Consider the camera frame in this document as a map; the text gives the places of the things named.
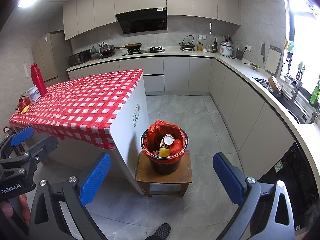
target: blue gripper pad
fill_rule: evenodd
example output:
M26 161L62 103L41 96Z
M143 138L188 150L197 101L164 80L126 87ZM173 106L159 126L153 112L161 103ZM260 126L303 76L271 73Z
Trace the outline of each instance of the blue gripper pad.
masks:
M96 195L102 181L107 175L111 166L111 157L105 154L96 167L92 170L80 189L80 201L83 206L90 203Z
M236 175L240 175L243 181L245 179L244 175L237 167L232 166L222 153L216 153L213 156L212 164L230 200L234 204L241 205L244 201L244 191L246 189L241 185Z
M11 139L11 146L18 146L20 143L24 142L31 136L33 136L34 130L31 126L21 130L17 134L15 134Z

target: white cutting board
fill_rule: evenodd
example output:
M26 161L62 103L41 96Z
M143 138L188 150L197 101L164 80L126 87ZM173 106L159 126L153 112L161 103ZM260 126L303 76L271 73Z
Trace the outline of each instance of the white cutting board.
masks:
M265 70L267 70L268 72L270 72L273 75L276 73L276 71L279 67L281 53L282 53L281 49L274 47L274 46L270 46L268 58L267 58L267 61L266 61L264 68L265 68Z

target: red bottle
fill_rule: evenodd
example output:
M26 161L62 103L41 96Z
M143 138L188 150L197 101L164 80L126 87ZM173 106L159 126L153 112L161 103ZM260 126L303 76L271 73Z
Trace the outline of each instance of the red bottle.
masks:
M36 63L31 64L31 79L33 84L39 89L40 95L44 97L44 95L48 92L47 88L44 85L43 78Z

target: black range hood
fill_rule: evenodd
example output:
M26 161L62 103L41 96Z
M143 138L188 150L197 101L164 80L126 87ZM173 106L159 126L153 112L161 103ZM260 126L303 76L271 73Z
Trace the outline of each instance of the black range hood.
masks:
M116 14L123 34L167 30L167 8L143 9Z

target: floor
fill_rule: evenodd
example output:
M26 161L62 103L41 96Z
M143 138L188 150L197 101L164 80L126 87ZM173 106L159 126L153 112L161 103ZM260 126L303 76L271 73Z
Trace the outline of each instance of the floor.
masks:
M193 183L185 196L139 195L123 179L104 180L94 200L86 205L92 218L109 240L145 239L162 223L172 227L168 240L215 239L233 216L232 204L212 168L212 157L223 152L240 169L240 161L225 124L210 97L147 96L150 123L176 123L189 137ZM39 167L35 182L66 180L80 171L50 162ZM165 190L176 185L152 185ZM35 190L28 193L31 207ZM81 239L65 203L61 204L74 237Z

